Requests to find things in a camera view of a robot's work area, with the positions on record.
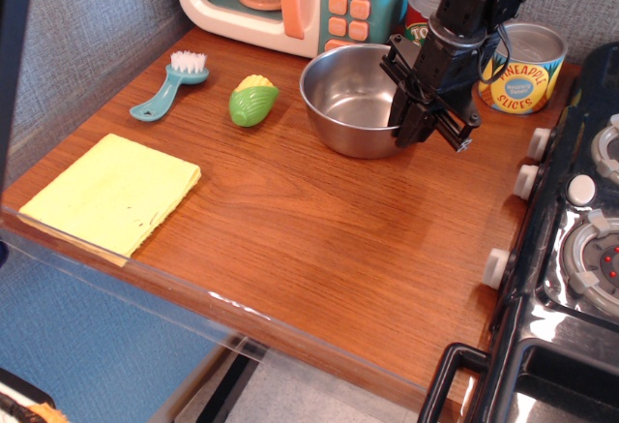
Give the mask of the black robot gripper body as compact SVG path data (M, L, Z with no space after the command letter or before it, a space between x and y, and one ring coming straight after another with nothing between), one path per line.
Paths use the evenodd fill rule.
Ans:
M396 85L405 82L410 102L428 106L436 119L433 133L442 135L457 152L469 147L470 135L482 123L471 94L482 42L482 32L458 35L432 18L422 46L393 35L380 63Z

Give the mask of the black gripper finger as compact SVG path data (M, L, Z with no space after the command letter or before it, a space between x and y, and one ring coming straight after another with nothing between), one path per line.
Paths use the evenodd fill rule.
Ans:
M396 146L406 148L425 142L435 129L436 119L428 106L406 101L398 111Z
M399 127L402 124L409 109L409 105L410 96L407 93L405 82L401 81L397 85L397 89L392 100L388 119L389 128Z

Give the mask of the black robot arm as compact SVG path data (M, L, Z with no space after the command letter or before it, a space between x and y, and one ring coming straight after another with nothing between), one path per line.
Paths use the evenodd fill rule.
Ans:
M472 87L483 81L498 45L508 43L505 24L523 1L440 0L422 46L390 38L380 66L397 87L388 124L398 148L434 132L456 151L470 144L481 124Z

